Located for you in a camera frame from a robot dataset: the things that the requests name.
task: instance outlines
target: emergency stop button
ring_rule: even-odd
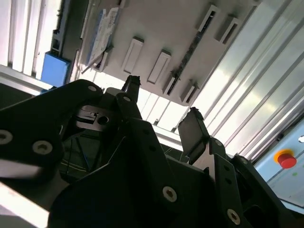
[[[290,169],[296,165],[294,152],[290,149],[278,151],[274,156],[275,162],[279,163],[283,169]]]

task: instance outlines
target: white wall panel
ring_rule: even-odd
[[[4,66],[8,65],[9,57],[10,12],[11,0],[2,0],[0,7],[0,64]]]
[[[30,0],[12,0],[12,7],[14,8],[14,13],[11,15],[14,21],[14,28],[12,27],[11,31],[14,34],[12,63],[14,70],[22,72],[28,34]]]
[[[27,37],[27,42],[26,42],[26,52],[25,52],[24,67],[23,67],[23,73],[26,75],[32,74],[36,41],[37,41],[37,35],[38,35],[38,24],[39,24],[39,17],[40,17],[41,1],[42,0],[30,1],[28,37]]]

